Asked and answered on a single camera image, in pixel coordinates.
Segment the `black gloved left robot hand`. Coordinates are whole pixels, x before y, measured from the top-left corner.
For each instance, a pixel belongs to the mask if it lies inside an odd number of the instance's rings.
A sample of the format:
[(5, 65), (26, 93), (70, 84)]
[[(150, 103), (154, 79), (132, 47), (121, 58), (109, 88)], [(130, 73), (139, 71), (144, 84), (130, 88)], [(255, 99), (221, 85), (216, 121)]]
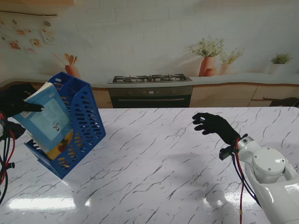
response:
[(25, 99), (36, 92), (30, 83), (11, 85), (0, 91), (0, 112), (6, 117), (25, 112), (41, 112), (42, 105), (25, 102)]

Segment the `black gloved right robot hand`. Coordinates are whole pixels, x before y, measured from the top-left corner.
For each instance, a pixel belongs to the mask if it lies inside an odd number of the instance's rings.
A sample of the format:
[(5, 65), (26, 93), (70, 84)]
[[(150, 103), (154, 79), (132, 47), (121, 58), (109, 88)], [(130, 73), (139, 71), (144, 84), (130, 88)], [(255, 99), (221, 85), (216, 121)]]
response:
[(197, 113), (193, 117), (195, 131), (202, 131), (203, 135), (217, 134), (228, 145), (234, 145), (240, 135), (221, 116), (210, 113)]

